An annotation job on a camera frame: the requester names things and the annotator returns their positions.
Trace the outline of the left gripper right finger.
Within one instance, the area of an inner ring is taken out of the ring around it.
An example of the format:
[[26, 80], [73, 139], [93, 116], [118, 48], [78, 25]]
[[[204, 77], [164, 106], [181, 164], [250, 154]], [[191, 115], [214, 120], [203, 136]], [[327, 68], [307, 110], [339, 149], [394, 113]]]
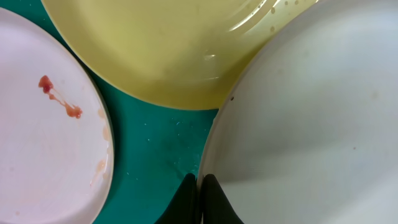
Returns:
[[213, 174], [202, 183], [203, 224], [243, 224]]

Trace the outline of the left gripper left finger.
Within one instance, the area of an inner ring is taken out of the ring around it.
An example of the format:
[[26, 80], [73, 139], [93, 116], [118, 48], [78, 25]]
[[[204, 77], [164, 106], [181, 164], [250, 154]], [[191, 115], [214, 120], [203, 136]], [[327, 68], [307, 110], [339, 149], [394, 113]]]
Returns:
[[197, 183], [194, 174], [187, 174], [167, 208], [155, 224], [194, 224]]

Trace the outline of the white plate with orange stain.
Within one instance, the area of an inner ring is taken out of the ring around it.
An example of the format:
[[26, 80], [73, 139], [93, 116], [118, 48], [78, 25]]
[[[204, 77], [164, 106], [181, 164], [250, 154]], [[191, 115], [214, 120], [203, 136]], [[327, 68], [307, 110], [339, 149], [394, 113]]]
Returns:
[[244, 223], [397, 222], [397, 1], [318, 1], [220, 108], [198, 179]]

